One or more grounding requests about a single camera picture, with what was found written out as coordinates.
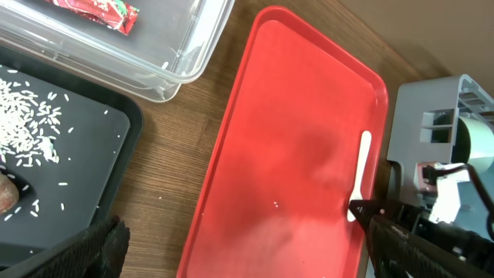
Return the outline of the white rice leftovers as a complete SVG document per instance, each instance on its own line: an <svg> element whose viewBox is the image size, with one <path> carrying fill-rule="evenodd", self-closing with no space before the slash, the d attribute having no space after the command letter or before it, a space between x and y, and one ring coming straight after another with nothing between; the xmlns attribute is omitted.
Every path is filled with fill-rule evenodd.
<svg viewBox="0 0 494 278"><path fill-rule="evenodd" d="M2 66L1 172L19 190L2 226L88 223L129 129L119 110Z"/></svg>

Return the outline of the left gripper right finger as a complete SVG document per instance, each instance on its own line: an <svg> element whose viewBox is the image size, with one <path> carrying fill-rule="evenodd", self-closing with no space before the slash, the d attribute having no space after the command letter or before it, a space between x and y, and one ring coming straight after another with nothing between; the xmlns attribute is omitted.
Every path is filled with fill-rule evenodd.
<svg viewBox="0 0 494 278"><path fill-rule="evenodd" d="M490 278L490 273L376 215L366 229L374 275L389 277Z"/></svg>

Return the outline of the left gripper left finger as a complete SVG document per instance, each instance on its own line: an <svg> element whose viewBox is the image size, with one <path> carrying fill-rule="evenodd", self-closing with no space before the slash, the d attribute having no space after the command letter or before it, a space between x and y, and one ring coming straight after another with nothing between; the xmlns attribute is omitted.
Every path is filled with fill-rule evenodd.
<svg viewBox="0 0 494 278"><path fill-rule="evenodd" d="M107 217L59 245L34 253L1 271L2 277L119 278L130 243L130 229Z"/></svg>

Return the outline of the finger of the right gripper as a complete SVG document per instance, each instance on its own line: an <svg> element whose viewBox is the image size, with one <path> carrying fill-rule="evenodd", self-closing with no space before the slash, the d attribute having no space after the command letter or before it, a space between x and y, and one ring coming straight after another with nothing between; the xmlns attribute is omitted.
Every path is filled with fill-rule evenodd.
<svg viewBox="0 0 494 278"><path fill-rule="evenodd" d="M391 200L352 200L350 211L365 232L396 223L397 202Z"/></svg>

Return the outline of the orange carrot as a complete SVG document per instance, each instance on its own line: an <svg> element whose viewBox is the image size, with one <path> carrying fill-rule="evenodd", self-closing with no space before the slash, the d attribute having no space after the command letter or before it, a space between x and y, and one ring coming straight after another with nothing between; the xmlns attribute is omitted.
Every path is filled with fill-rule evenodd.
<svg viewBox="0 0 494 278"><path fill-rule="evenodd" d="M0 175L0 214L6 213L19 201L19 190L4 174Z"/></svg>

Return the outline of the red snack wrapper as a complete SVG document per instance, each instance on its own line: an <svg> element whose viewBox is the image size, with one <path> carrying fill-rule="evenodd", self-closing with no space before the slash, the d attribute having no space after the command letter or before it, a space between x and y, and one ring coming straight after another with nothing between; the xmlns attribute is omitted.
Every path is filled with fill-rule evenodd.
<svg viewBox="0 0 494 278"><path fill-rule="evenodd" d="M105 25L128 36L137 21L139 9L122 0L47 0L60 8Z"/></svg>

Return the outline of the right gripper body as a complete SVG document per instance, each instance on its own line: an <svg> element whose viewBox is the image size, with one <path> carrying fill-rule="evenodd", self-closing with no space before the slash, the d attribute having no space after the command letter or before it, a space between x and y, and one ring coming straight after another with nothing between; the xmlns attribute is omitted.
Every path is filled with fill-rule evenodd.
<svg viewBox="0 0 494 278"><path fill-rule="evenodd" d="M396 211L395 225L481 270L493 269L493 241L452 224L429 222L422 209L403 202L397 202Z"/></svg>

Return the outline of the white plastic spoon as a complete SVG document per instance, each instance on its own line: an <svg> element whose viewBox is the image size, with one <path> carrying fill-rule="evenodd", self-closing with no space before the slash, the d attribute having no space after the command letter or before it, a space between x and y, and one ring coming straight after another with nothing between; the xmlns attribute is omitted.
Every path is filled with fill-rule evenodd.
<svg viewBox="0 0 494 278"><path fill-rule="evenodd" d="M350 194L349 202L353 200L361 200L363 198L361 193L361 185L363 181L367 158L371 147L371 142L372 142L371 132L364 131L360 137L360 147L358 151L354 187Z"/></svg>

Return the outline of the green bowl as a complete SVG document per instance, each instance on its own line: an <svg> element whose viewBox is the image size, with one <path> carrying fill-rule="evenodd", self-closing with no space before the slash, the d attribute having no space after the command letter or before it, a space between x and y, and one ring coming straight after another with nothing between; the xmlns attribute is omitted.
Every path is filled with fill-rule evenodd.
<svg viewBox="0 0 494 278"><path fill-rule="evenodd" d="M459 117L452 162L486 171L493 164L493 131L479 120Z"/></svg>

